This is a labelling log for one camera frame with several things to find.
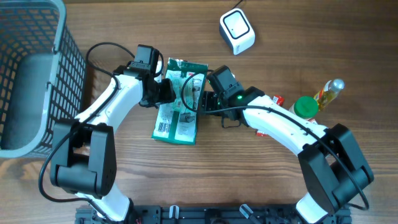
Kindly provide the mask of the teal toothbrush package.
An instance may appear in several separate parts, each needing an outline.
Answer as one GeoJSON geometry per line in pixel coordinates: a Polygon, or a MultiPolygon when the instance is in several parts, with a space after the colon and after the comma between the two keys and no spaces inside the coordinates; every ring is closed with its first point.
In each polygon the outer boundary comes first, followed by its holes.
{"type": "MultiPolygon", "coordinates": [[[[182,86],[185,83],[185,78],[172,78],[172,84],[174,88],[174,92],[176,94],[176,100],[173,102],[172,108],[175,111],[181,112],[185,111],[185,106],[182,103],[181,99],[181,91],[182,91],[182,86]]],[[[193,81],[190,80],[184,88],[183,91],[183,97],[185,99],[185,103],[193,108],[193,103],[194,103],[194,97],[193,97],[193,81]]]]}

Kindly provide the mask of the red white tube package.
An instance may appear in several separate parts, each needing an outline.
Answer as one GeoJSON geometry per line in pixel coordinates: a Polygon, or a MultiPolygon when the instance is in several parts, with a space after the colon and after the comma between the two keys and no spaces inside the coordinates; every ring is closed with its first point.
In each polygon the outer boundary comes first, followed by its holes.
{"type": "MultiPolygon", "coordinates": [[[[284,97],[282,97],[282,96],[280,96],[280,95],[274,95],[274,96],[272,97],[272,101],[273,101],[275,104],[279,105],[279,106],[283,106],[285,99],[284,99],[284,97]]],[[[268,134],[267,134],[265,131],[263,131],[263,130],[259,130],[259,129],[258,129],[258,130],[256,131],[256,136],[265,137],[265,136],[267,136],[267,135],[268,135],[268,134]]]]}

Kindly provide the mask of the yellow oil bottle silver cap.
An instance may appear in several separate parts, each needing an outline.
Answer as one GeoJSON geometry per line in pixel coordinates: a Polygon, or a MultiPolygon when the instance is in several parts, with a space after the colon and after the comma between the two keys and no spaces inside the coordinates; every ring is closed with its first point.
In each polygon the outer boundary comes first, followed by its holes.
{"type": "Polygon", "coordinates": [[[344,88],[345,83],[342,79],[337,78],[334,80],[329,80],[325,86],[313,97],[318,104],[318,110],[323,110],[339,95],[344,88]]]}

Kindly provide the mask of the green 3M gloves package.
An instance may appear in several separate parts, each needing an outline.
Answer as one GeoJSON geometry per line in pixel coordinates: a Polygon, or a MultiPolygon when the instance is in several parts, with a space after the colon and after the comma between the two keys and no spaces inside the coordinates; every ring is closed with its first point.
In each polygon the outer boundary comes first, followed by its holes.
{"type": "Polygon", "coordinates": [[[169,58],[165,78],[185,78],[182,86],[181,99],[185,106],[185,111],[175,111],[173,103],[162,104],[159,106],[157,119],[152,133],[152,139],[165,141],[173,144],[194,145],[197,134],[197,114],[200,97],[203,96],[205,86],[204,73],[208,70],[207,64],[193,63],[185,60],[169,58]],[[185,103],[183,91],[185,85],[193,81],[193,108],[185,103]]]}

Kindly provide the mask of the Knorr jar green lid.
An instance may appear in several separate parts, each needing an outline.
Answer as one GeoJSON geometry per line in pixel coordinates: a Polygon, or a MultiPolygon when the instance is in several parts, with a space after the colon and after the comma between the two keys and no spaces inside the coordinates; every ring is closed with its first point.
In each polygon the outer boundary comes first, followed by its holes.
{"type": "Polygon", "coordinates": [[[319,108],[314,98],[302,96],[289,108],[289,111],[300,118],[309,120],[318,113],[319,108]]]}

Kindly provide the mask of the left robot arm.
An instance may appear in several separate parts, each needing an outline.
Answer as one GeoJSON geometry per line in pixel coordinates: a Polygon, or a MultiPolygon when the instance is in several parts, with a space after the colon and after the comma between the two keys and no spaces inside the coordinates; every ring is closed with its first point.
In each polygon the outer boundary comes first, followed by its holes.
{"type": "Polygon", "coordinates": [[[114,134],[135,105],[158,108],[176,99],[172,82],[161,78],[163,55],[149,45],[138,45],[134,59],[109,75],[111,83],[102,95],[73,119],[62,118],[53,129],[52,152],[39,174],[39,191],[44,190],[44,172],[50,181],[72,194],[71,202],[88,202],[93,218],[101,223],[141,223],[132,200],[115,183],[117,163],[114,134]]]}

